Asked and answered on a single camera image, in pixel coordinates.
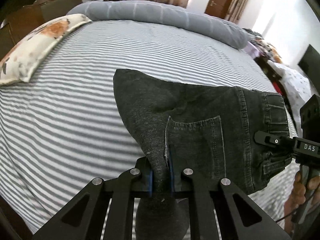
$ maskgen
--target striped bed sheet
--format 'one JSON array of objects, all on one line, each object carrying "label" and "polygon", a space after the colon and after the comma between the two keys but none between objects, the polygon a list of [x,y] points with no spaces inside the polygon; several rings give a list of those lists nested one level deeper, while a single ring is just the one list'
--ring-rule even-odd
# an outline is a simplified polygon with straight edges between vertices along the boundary
[{"label": "striped bed sheet", "polygon": [[[135,21],[82,26],[48,55],[30,83],[0,88],[0,194],[33,233],[90,180],[115,178],[143,156],[117,111],[118,68],[275,92],[243,50],[201,34]],[[296,136],[289,114],[288,121]],[[273,219],[283,215],[297,170],[290,164],[250,195]]]}]

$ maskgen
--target metal pin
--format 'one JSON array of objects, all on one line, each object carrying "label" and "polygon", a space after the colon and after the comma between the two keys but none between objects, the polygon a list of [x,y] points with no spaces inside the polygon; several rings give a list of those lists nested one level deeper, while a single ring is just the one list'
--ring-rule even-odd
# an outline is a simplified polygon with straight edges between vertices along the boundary
[{"label": "metal pin", "polygon": [[137,169],[137,168],[133,168],[133,169],[130,170],[130,173],[131,173],[132,175],[138,175],[138,174],[140,173],[140,170]]},{"label": "metal pin", "polygon": [[225,185],[225,186],[229,186],[230,183],[231,183],[231,181],[230,181],[230,179],[223,178],[223,179],[221,180],[221,183],[222,183],[223,185]]},{"label": "metal pin", "polygon": [[92,183],[93,183],[94,185],[99,185],[99,184],[102,183],[102,179],[101,179],[101,178],[94,178],[94,179],[92,180]]},{"label": "metal pin", "polygon": [[189,168],[186,168],[186,169],[183,170],[183,173],[186,174],[186,175],[191,175],[193,173],[193,170],[189,169]]}]

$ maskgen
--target gray handle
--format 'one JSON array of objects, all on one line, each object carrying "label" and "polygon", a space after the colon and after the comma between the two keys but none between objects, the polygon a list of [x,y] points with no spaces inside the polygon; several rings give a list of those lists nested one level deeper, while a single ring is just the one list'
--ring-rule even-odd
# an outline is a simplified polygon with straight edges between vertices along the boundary
[{"label": "gray handle", "polygon": [[311,199],[310,201],[307,202],[307,200],[312,196],[312,194],[314,193],[314,190],[310,190],[307,188],[307,183],[314,177],[319,176],[320,175],[320,171],[313,169],[313,168],[309,168],[308,166],[304,166],[304,165],[300,165],[300,173],[301,173],[301,180],[300,182],[306,187],[306,193],[305,193],[305,198],[306,198],[306,202],[303,203],[302,205],[300,205],[298,207],[297,212],[295,213],[294,216],[292,216],[291,221],[293,223],[298,223],[298,224],[302,224],[306,218],[306,215],[308,213],[308,210],[311,207]]}]

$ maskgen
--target black screen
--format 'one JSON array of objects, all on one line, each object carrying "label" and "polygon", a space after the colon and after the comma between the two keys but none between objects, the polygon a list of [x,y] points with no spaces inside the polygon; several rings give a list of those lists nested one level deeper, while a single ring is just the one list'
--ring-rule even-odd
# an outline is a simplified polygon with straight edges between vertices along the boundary
[{"label": "black screen", "polygon": [[311,45],[300,60],[300,68],[307,74],[317,91],[320,91],[320,54]]}]

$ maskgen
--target black cable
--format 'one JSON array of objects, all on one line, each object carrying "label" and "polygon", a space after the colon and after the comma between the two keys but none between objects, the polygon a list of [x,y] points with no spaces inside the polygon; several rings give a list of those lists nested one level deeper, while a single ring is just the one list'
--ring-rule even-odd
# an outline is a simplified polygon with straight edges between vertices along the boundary
[{"label": "black cable", "polygon": [[[306,202],[309,202],[309,201],[310,201],[310,199],[313,197],[313,195],[316,193],[316,191],[317,191],[317,190],[315,190],[315,191],[313,192],[313,194],[310,196],[310,198],[308,198],[308,199],[306,200]],[[299,208],[299,207],[295,208],[295,209],[292,210],[289,214],[287,214],[287,215],[285,215],[284,217],[278,219],[278,220],[276,221],[276,223],[279,223],[280,221],[282,221],[282,220],[286,219],[287,217],[293,215],[293,214],[298,210],[298,208]]]}]

